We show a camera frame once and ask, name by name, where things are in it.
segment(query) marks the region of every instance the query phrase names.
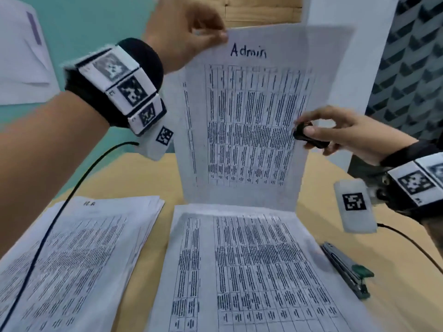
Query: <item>paper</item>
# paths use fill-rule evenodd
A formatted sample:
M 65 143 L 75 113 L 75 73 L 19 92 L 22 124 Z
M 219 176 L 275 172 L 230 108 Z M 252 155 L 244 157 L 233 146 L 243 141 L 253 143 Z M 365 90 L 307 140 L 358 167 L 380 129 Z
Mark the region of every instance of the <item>paper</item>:
M 74 198 L 54 226 L 5 330 L 110 331 L 163 203 L 158 196 Z M 60 206 L 47 210 L 0 261 L 0 323 Z
M 175 207 L 145 332 L 381 330 L 295 213 L 238 210 Z
M 165 77 L 184 122 L 174 140 L 191 203 L 293 210 L 307 151 L 291 135 L 326 104 L 352 30 L 275 25 L 229 31 L 229 42 Z
M 36 11 L 0 0 L 0 105 L 46 102 L 60 90 Z

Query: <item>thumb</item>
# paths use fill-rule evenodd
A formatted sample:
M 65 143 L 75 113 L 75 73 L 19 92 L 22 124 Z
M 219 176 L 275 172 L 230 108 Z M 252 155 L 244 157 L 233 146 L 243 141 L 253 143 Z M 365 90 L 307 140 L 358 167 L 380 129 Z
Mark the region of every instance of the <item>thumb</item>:
M 191 44 L 196 54 L 228 41 L 228 34 L 224 31 L 207 30 L 207 32 L 208 33 L 200 35 L 193 35 Z
M 303 134 L 319 141 L 334 141 L 342 143 L 343 130 L 337 128 L 323 128 L 317 126 L 307 126 L 303 129 Z

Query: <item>white wall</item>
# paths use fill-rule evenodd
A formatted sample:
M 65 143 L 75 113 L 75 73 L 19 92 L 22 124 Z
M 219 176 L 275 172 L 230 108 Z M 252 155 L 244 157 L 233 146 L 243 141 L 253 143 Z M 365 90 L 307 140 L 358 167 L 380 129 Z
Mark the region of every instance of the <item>white wall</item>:
M 364 114 L 398 0 L 304 0 L 302 22 L 352 25 L 356 31 L 341 62 L 329 104 Z M 320 126 L 334 124 L 322 121 Z M 351 153 L 341 150 L 329 160 L 347 171 Z

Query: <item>geometric pattern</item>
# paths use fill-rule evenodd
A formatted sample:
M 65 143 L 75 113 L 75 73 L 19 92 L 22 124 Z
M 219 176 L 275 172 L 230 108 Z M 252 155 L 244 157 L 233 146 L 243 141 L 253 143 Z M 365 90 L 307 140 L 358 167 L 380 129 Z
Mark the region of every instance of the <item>geometric pattern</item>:
M 416 138 L 443 130 L 443 0 L 399 0 L 366 115 Z

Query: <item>teal wall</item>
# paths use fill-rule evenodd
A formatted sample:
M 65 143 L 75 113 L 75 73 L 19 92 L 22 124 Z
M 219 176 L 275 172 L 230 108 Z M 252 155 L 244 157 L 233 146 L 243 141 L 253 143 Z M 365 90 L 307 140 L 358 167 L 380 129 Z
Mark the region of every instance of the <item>teal wall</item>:
M 64 77 L 60 67 L 63 62 L 83 56 L 104 44 L 117 43 L 127 37 L 140 37 L 154 7 L 152 0 L 21 1 L 32 5 L 37 11 L 61 89 L 64 88 Z M 0 106 L 0 128 L 26 115 L 36 106 L 38 105 Z M 135 140 L 129 130 L 111 128 L 60 193 L 74 186 L 103 152 L 115 144 L 129 140 Z M 109 164 L 124 151 L 131 151 L 131 146 L 123 150 L 114 150 L 114 153 L 103 160 L 99 168 Z

